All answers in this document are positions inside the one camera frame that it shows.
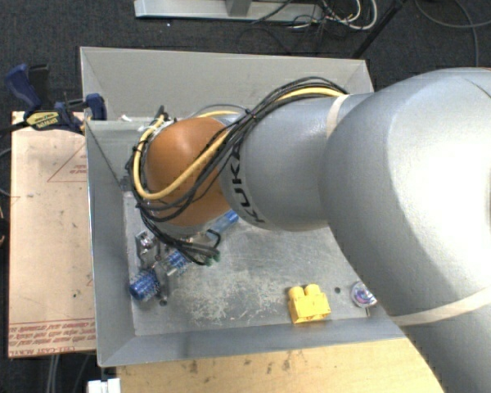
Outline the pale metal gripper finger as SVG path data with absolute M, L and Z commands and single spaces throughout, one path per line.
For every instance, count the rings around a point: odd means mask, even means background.
M 169 302 L 170 288 L 171 288 L 170 278 L 166 273 L 161 273 L 158 279 L 160 283 L 160 293 L 159 293 L 160 303 L 167 304 Z
M 167 278 L 170 278 L 181 270 L 181 267 L 178 264 L 171 264 L 167 260 L 161 260 L 159 262 L 159 268 L 161 274 Z

